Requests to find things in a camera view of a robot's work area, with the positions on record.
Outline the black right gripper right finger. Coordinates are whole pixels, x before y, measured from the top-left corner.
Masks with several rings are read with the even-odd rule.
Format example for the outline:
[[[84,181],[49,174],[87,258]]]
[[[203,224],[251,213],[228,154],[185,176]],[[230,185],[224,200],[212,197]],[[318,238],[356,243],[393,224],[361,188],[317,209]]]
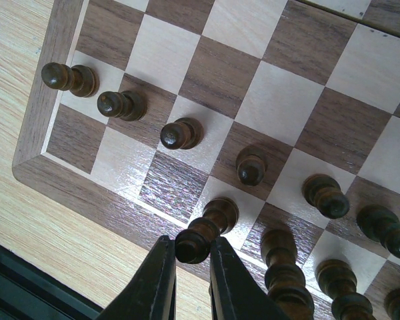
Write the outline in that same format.
[[[286,319],[258,286],[224,237],[211,243],[211,308],[214,319]]]

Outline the dark queen piece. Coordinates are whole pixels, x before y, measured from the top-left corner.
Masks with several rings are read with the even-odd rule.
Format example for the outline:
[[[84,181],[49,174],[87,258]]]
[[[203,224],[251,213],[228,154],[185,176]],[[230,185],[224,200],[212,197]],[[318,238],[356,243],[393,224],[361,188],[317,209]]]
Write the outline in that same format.
[[[291,232],[268,230],[261,238],[261,256],[267,271],[268,297],[290,319],[313,319],[314,301],[305,287],[305,276],[296,265],[297,246]]]

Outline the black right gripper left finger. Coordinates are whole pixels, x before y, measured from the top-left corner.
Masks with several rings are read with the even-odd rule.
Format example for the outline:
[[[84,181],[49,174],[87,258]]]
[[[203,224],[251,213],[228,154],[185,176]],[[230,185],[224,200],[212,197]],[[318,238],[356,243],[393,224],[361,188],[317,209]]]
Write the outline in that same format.
[[[162,235],[128,285],[97,318],[174,319],[175,300],[175,242]]]

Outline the wooden chess board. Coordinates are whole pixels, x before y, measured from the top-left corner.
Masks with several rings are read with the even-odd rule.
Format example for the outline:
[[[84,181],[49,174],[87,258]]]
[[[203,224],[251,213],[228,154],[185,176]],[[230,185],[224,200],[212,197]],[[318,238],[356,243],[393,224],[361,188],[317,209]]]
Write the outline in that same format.
[[[400,259],[357,226],[366,205],[400,220],[400,1],[56,1],[39,67],[94,70],[90,97],[36,74],[12,164],[16,180],[146,249],[174,237],[216,197],[240,217],[227,238],[258,283],[266,228],[289,227],[297,265],[330,319],[315,279],[326,259],[350,264],[377,319],[400,288]],[[105,117],[105,91],[138,91],[138,121]],[[162,128],[183,117],[204,136],[170,150]],[[248,145],[266,153],[256,186],[237,177]],[[302,194],[334,178],[349,212],[328,219]]]

